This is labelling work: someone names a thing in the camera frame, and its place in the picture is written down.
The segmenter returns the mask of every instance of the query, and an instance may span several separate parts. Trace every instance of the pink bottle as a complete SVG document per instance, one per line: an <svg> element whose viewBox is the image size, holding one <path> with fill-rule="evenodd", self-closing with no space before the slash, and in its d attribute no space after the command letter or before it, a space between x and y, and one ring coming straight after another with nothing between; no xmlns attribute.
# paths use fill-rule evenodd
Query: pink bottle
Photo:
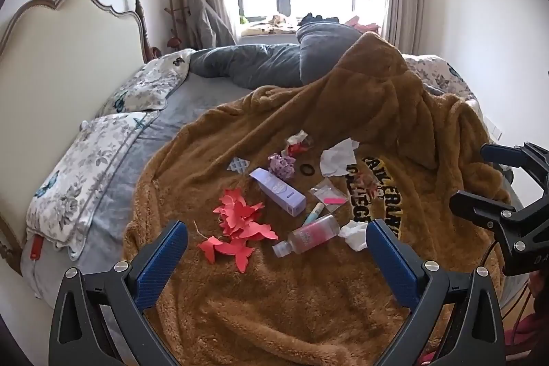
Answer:
<svg viewBox="0 0 549 366"><path fill-rule="evenodd" d="M279 258L289 255L292 252L300 254L337 236L339 230L340 228L336 218L331 214L326 214L313 223L302 226L291 232L288 236L288 240L273 245L273 250Z"/></svg>

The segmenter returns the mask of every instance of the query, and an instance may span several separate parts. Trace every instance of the red decoration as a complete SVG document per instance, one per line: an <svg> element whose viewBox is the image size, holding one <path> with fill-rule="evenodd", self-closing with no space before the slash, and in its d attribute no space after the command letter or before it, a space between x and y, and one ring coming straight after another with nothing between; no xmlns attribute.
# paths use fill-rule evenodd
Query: red decoration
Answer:
<svg viewBox="0 0 549 366"><path fill-rule="evenodd" d="M223 255L234 256L238 270L244 273L248 265L248 258L255 248L247 247L248 241L260 241L262 239L278 239L270 225L258 224L255 220L259 217L259 210L264 206L261 202L249 206L242 197L240 188L225 190L219 198L223 205L213 210L221 218L219 226L223 229L224 236L228 236L230 242L220 241L217 237L209 237L198 244L204 252L204 256L210 264L215 262L215 252Z"/></svg>

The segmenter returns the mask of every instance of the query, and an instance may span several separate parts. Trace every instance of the purple box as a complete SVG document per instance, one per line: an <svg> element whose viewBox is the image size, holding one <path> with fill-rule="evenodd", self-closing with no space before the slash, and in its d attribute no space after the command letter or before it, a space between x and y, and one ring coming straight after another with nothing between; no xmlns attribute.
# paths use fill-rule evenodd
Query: purple box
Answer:
<svg viewBox="0 0 549 366"><path fill-rule="evenodd" d="M259 182L259 188L293 217L305 209L305 196L263 168L257 168L250 176Z"/></svg>

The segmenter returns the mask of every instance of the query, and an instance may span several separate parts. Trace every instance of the floral pillowcase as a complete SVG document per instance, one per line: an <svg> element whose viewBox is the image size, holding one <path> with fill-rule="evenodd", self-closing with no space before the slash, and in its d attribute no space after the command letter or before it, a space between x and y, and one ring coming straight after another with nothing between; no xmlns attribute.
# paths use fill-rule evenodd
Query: floral pillowcase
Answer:
<svg viewBox="0 0 549 366"><path fill-rule="evenodd" d="M464 100L476 100L467 83L454 68L436 55L403 55L408 68L430 86Z"/></svg>
<svg viewBox="0 0 549 366"><path fill-rule="evenodd" d="M145 64L109 97L96 117L166 108L166 98L185 81L189 73L193 53L193 49L185 49Z"/></svg>
<svg viewBox="0 0 549 366"><path fill-rule="evenodd" d="M83 123L71 147L32 197L27 232L79 258L95 210L126 152L158 115L132 112Z"/></svg>

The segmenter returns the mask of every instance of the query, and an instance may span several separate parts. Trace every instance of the crumpled tissue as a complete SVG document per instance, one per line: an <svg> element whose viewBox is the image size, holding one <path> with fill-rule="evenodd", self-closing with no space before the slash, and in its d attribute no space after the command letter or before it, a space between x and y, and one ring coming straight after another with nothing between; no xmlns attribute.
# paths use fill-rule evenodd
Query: crumpled tissue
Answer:
<svg viewBox="0 0 549 366"><path fill-rule="evenodd" d="M349 247L355 251L361 251L368 248L366 244L366 227L368 222L350 221L343 225L338 236L343 237Z"/></svg>
<svg viewBox="0 0 549 366"><path fill-rule="evenodd" d="M359 146L358 141L350 138L340 141L334 147L322 151L320 156L320 172L324 177L333 175L347 175L347 165L356 164L355 149Z"/></svg>

